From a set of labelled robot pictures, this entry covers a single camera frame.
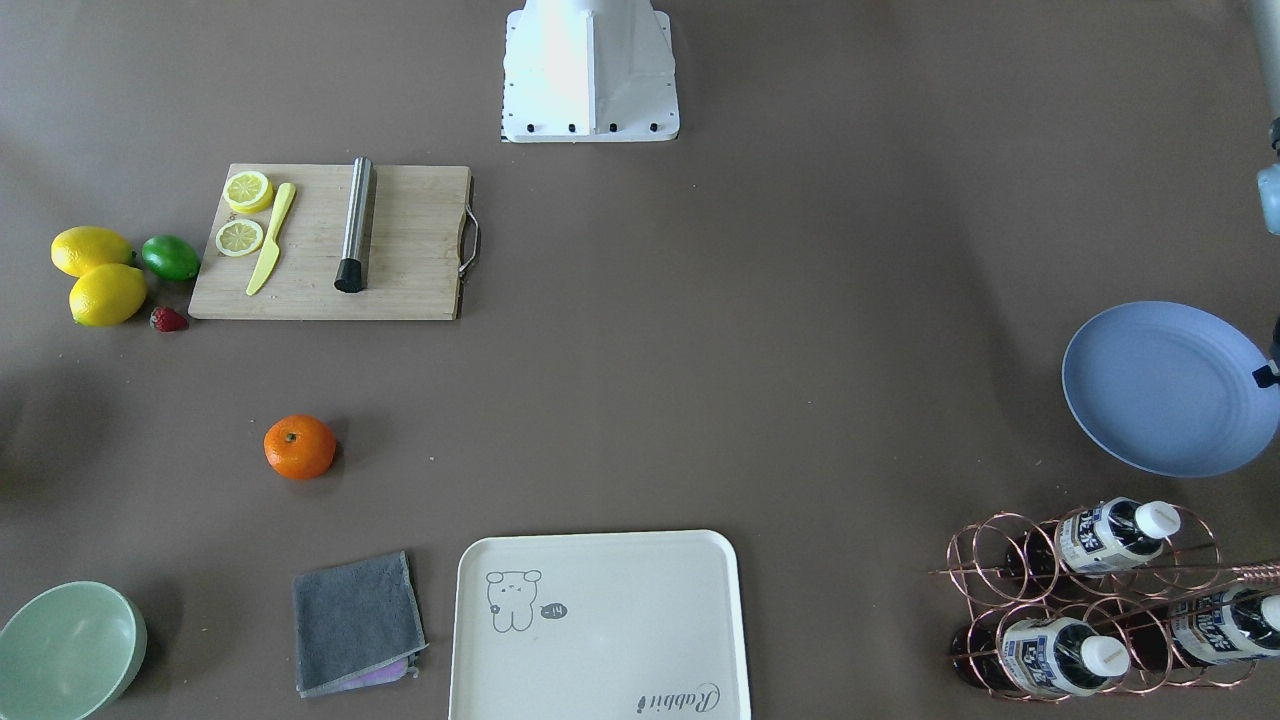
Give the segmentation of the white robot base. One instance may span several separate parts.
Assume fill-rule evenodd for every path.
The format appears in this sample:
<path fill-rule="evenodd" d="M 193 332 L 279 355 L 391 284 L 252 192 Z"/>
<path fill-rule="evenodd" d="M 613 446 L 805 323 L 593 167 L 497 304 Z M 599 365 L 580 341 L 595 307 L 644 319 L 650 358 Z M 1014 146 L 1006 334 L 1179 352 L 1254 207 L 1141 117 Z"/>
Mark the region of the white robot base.
<path fill-rule="evenodd" d="M 503 69 L 504 142 L 678 137 L 671 20 L 649 1 L 526 1 L 506 18 Z"/>

